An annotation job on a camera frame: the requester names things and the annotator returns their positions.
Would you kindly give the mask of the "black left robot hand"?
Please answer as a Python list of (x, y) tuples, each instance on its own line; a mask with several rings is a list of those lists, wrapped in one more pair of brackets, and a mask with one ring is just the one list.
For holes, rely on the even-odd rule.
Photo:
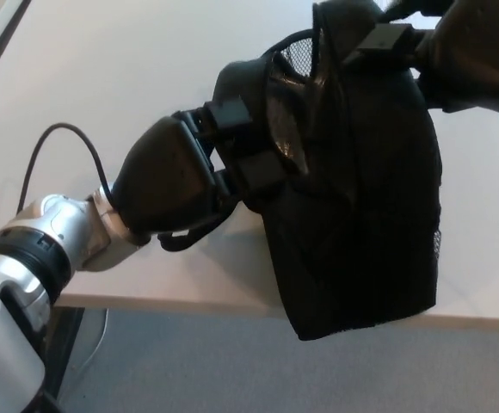
[(126, 227), (193, 230), (286, 180), (266, 118), (271, 66), (269, 58), (228, 64), (211, 101), (163, 117), (137, 140), (112, 188)]

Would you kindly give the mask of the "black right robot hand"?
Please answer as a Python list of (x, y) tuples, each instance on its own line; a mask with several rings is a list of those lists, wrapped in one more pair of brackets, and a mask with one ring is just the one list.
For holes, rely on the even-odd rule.
[(499, 1), (393, 1), (344, 64), (413, 68), (429, 108), (499, 113)]

